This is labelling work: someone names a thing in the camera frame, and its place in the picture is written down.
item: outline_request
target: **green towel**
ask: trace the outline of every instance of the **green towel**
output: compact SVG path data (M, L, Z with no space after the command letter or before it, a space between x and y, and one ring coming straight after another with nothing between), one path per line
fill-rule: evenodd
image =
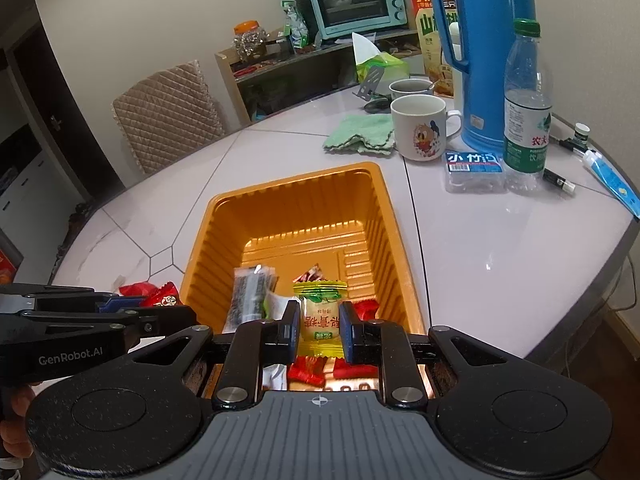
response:
M329 152L351 151L391 155L395 145L389 114L347 115L324 142Z

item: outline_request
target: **thermos handle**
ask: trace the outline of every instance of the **thermos handle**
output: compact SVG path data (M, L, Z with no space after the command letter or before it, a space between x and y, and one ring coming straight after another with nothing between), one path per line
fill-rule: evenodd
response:
M465 74L469 73L469 61L468 56L466 55L466 41L464 36L464 23L460 22L462 16L462 0L456 0L456 7L458 8L458 23L460 24L460 47L462 51L462 59L457 60L456 56L453 53L453 42L451 41L451 33L449 31L449 24L447 23L447 14L444 8L444 3L442 0L431 0L431 4L433 5L433 17L436 20L436 25L438 25L438 33L440 34L440 43L442 44L442 53L444 54L444 59L447 60L453 68L460 70L460 72L464 72Z

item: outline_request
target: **chair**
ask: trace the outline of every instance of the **chair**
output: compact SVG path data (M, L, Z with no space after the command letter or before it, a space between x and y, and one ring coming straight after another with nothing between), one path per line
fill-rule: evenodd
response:
M226 136L197 60L139 81L111 108L145 174Z

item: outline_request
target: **glass jar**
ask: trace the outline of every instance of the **glass jar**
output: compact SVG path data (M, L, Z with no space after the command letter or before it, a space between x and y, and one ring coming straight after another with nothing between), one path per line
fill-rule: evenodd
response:
M234 33L234 46L242 61L259 59L267 54L267 33L255 20L238 23Z

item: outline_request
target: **orange plastic tray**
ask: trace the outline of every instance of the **orange plastic tray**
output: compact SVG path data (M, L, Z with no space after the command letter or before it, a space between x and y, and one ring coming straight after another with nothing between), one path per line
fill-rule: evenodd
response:
M396 217L377 164L363 162L220 194L209 202L180 296L220 332L236 267L275 267L276 293L319 264L351 301L375 298L377 317L423 334Z

